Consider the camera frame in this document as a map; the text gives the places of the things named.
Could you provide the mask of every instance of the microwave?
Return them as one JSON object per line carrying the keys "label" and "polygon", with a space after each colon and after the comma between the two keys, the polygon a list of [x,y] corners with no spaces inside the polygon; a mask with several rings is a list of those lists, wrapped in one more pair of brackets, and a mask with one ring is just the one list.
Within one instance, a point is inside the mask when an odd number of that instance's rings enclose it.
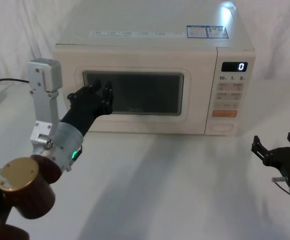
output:
{"label": "microwave", "polygon": [[53,57],[65,98],[111,81],[113,114],[90,131],[229,136],[255,50],[232,2],[83,0]]}

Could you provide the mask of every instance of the microwave button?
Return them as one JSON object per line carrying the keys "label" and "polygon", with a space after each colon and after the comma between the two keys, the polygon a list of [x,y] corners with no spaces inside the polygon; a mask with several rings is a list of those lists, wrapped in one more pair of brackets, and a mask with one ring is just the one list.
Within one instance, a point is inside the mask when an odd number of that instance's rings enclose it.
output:
{"label": "microwave button", "polygon": [[240,92],[218,92],[216,100],[240,100],[242,94]]}
{"label": "microwave button", "polygon": [[237,110],[213,110],[214,118],[236,118]]}
{"label": "microwave button", "polygon": [[217,85],[218,91],[243,91],[244,83],[225,83],[221,82]]}
{"label": "microwave button", "polygon": [[238,109],[240,103],[238,101],[216,101],[215,109]]}
{"label": "microwave button", "polygon": [[210,126],[210,130],[212,130],[213,132],[230,132],[233,129],[233,124],[218,123]]}

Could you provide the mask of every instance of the microwave window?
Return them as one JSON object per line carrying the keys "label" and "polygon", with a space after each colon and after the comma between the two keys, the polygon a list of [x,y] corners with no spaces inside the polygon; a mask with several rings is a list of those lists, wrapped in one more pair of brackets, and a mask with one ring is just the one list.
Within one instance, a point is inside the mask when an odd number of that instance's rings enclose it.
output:
{"label": "microwave window", "polygon": [[85,86],[111,81],[114,114],[181,114],[184,75],[175,72],[84,71]]}

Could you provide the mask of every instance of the white backdrop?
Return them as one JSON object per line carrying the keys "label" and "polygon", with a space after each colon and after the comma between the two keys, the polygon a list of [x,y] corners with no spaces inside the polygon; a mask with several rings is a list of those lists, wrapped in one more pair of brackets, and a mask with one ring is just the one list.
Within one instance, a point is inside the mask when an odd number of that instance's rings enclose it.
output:
{"label": "white backdrop", "polygon": [[[25,78],[51,51],[80,0],[0,0],[0,78]],[[290,80],[290,0],[235,1],[256,49],[253,79]]]}

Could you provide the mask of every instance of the microwave label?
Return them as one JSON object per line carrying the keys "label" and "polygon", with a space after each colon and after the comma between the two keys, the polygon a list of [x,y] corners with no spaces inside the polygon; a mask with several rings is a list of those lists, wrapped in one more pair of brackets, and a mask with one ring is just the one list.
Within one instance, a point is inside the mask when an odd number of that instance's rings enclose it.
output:
{"label": "microwave label", "polygon": [[206,26],[209,39],[228,39],[229,36],[224,26]]}
{"label": "microwave label", "polygon": [[186,38],[186,32],[167,31],[91,31],[89,37]]}
{"label": "microwave label", "polygon": [[228,39],[224,26],[187,25],[189,39]]}
{"label": "microwave label", "polygon": [[206,31],[206,26],[188,25],[187,37],[189,39],[207,39],[208,35]]}

